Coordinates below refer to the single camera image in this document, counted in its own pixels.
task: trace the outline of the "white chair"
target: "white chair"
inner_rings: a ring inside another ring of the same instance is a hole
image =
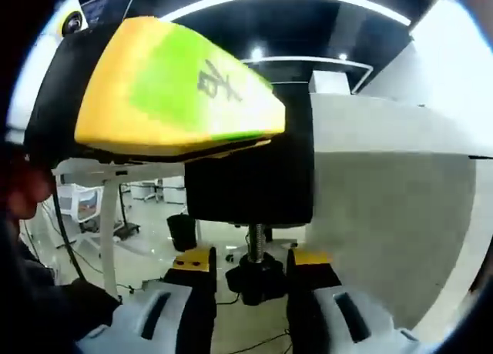
[[[80,233],[71,238],[74,241],[73,249],[78,250],[83,241],[87,241],[97,250],[99,243],[94,239],[99,237],[98,232],[83,232],[80,225],[90,219],[95,219],[101,213],[102,187],[86,188],[76,184],[60,185],[57,188],[60,202],[60,212],[69,215],[77,224]]]

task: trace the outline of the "person's hand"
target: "person's hand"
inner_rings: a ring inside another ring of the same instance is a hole
[[[93,284],[76,279],[60,286],[72,309],[71,330],[78,340],[100,325],[110,326],[119,301]]]

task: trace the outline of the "black ceiling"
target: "black ceiling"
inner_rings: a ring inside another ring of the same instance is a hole
[[[199,0],[132,0],[127,17],[163,16]],[[419,19],[433,0],[370,0],[408,17]],[[122,0],[106,1],[105,16],[112,21],[126,10]],[[260,46],[265,56],[302,55],[337,58],[374,67],[371,80],[411,40],[407,27],[375,12],[328,0],[239,0],[185,15],[175,22],[192,28],[240,59]],[[272,82],[308,81],[311,71],[347,72],[354,86],[365,70],[328,63],[261,62],[253,66]]]

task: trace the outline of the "desk leg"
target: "desk leg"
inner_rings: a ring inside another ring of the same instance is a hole
[[[200,219],[196,220],[196,237],[197,244],[202,243],[202,229],[200,228]]]
[[[99,234],[101,236],[100,251],[105,290],[115,298],[118,298],[118,292],[116,291],[115,259],[113,255],[113,227],[117,196],[118,183],[111,180],[106,181],[102,191],[101,201],[101,223],[99,225]]]

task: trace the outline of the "metal threaded rod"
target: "metal threaded rod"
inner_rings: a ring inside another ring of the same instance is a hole
[[[252,263],[260,263],[263,260],[263,230],[264,225],[249,225],[248,238],[248,260]]]

